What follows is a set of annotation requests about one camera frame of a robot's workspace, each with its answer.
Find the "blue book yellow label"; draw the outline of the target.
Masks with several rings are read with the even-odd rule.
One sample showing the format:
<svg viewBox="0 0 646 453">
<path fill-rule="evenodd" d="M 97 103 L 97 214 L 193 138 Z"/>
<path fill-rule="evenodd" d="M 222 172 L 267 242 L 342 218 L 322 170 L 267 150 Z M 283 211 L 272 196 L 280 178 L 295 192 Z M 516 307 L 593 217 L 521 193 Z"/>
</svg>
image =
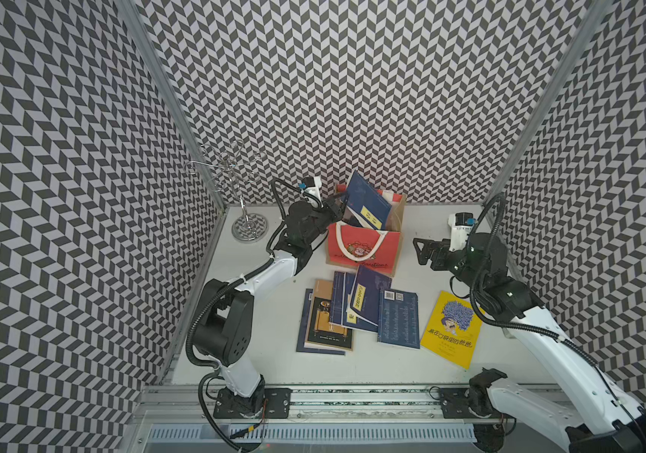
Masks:
<svg viewBox="0 0 646 453">
<path fill-rule="evenodd" d="M 344 222 L 357 228 L 389 230 L 394 209 L 394 194 L 377 190 L 358 171 L 349 176 Z"/>
</svg>

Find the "red burlap Christmas bag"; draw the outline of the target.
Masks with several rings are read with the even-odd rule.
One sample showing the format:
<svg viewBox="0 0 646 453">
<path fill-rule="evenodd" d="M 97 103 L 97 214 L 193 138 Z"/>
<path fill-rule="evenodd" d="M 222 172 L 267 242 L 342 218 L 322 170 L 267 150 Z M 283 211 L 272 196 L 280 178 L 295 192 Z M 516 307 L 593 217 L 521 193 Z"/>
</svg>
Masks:
<svg viewBox="0 0 646 453">
<path fill-rule="evenodd" d="M 388 277 L 394 277 L 403 243 L 403 217 L 407 202 L 405 194 L 382 191 L 392 204 L 385 230 L 371 230 L 338 222 L 328 228 L 326 262 L 330 265 L 355 268 L 366 266 Z"/>
</svg>

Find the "blue book barcode back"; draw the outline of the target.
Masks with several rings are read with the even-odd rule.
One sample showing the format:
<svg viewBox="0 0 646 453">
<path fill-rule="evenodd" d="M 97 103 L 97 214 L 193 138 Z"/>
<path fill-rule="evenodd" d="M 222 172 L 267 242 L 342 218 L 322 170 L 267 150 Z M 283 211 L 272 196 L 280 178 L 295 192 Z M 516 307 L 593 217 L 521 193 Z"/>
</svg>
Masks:
<svg viewBox="0 0 646 453">
<path fill-rule="evenodd" d="M 418 296 L 394 289 L 380 290 L 378 342 L 420 349 Z"/>
</svg>

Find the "blue book yellow title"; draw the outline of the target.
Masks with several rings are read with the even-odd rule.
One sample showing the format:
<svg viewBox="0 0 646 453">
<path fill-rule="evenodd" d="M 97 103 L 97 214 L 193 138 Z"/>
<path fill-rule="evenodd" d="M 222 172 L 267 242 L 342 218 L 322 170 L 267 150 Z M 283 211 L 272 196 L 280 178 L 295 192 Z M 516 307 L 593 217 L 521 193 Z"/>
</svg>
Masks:
<svg viewBox="0 0 646 453">
<path fill-rule="evenodd" d="M 347 327 L 369 332 L 378 331 L 380 292 L 391 288 L 392 279 L 366 266 L 359 266 L 346 305 Z"/>
</svg>

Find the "navy book yellow label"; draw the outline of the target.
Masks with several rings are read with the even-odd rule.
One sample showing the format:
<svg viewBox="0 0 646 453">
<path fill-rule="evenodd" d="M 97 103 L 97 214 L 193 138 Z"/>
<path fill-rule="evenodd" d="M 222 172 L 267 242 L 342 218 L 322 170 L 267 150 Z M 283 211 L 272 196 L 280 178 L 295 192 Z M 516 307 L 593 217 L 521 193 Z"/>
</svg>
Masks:
<svg viewBox="0 0 646 453">
<path fill-rule="evenodd" d="M 355 273 L 334 273 L 334 288 L 332 288 L 332 301 L 330 321 L 332 324 L 345 328 L 354 328 L 356 318 L 348 314 L 349 298 L 353 290 Z"/>
</svg>

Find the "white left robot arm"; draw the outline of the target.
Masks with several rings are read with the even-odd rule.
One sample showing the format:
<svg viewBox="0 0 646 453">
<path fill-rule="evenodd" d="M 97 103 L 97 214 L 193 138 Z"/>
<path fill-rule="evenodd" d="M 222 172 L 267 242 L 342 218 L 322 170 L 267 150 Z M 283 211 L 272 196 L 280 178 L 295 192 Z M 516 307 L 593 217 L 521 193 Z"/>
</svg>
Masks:
<svg viewBox="0 0 646 453">
<path fill-rule="evenodd" d="M 304 194 L 304 200 L 283 210 L 281 224 L 266 244 L 266 262 L 235 279 L 211 279 L 204 285 L 187 330 L 187 360 L 212 368 L 208 378 L 225 382 L 223 402 L 245 417 L 265 411 L 265 379 L 246 357 L 254 304 L 302 271 L 314 254 L 314 241 L 343 219 L 349 194 L 334 194 L 313 203 L 311 199 L 311 194 Z"/>
</svg>

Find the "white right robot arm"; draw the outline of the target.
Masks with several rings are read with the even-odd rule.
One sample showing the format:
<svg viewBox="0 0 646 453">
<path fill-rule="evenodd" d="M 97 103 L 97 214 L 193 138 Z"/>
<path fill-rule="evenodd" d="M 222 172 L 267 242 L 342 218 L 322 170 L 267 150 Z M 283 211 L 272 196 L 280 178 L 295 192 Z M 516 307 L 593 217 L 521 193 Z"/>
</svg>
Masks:
<svg viewBox="0 0 646 453">
<path fill-rule="evenodd" d="M 413 244 L 420 264 L 468 285 L 475 315 L 519 340 L 574 407 L 568 410 L 490 368 L 469 381 L 470 413 L 482 419 L 510 415 L 566 452 L 646 452 L 646 409 L 574 344 L 526 283 L 509 276 L 500 239 L 474 233 L 456 251 L 449 240 L 415 238 Z"/>
</svg>

